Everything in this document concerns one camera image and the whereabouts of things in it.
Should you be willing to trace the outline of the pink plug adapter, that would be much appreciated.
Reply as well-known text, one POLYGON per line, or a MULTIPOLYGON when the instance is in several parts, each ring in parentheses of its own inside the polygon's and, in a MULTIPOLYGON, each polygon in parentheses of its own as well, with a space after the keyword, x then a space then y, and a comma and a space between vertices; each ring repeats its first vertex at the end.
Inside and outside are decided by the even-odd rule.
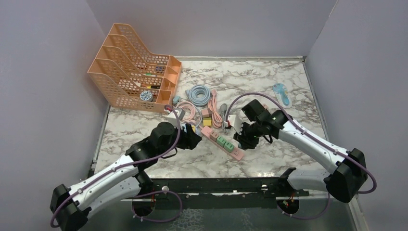
POLYGON ((202 113, 203 118, 209 118, 209 117, 211 117, 211 114, 212 114, 212 112, 211 112, 211 110, 209 108, 202 109, 201 113, 202 113))

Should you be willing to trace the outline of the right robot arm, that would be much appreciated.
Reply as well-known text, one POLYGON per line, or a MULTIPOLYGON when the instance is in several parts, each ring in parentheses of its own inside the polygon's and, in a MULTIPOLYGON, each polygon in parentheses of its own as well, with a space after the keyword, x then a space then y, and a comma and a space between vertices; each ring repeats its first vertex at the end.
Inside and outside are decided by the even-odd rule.
POLYGON ((323 166, 322 170, 290 168, 280 176, 278 191, 285 196, 296 190, 328 192, 340 202, 348 203, 359 193, 368 174, 365 156, 357 148, 347 150, 310 132, 282 110, 270 113, 258 100, 242 108, 249 123, 229 115, 226 127, 235 130, 234 140, 243 150, 254 149, 261 137, 289 143, 323 166))

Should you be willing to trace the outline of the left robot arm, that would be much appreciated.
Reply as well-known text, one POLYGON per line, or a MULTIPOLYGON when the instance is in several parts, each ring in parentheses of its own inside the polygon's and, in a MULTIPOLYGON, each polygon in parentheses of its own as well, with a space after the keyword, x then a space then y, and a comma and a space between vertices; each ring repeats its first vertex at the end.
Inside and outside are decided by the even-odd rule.
POLYGON ((51 227, 77 231, 111 204, 133 195, 148 196, 153 182, 145 169, 172 150, 193 150, 201 140, 191 125, 182 128, 169 122, 159 123, 150 136, 131 145, 107 168, 70 187, 57 186, 50 204, 51 227))

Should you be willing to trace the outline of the green plug adapter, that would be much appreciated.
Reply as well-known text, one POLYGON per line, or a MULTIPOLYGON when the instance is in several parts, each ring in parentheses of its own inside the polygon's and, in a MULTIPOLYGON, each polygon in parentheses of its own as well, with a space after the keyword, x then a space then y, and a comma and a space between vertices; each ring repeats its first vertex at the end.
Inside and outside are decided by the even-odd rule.
POLYGON ((234 151, 235 146, 231 142, 226 142, 225 146, 223 147, 228 153, 232 153, 234 151))
POLYGON ((218 136, 216 142, 219 146, 224 147, 227 140, 222 136, 218 136))

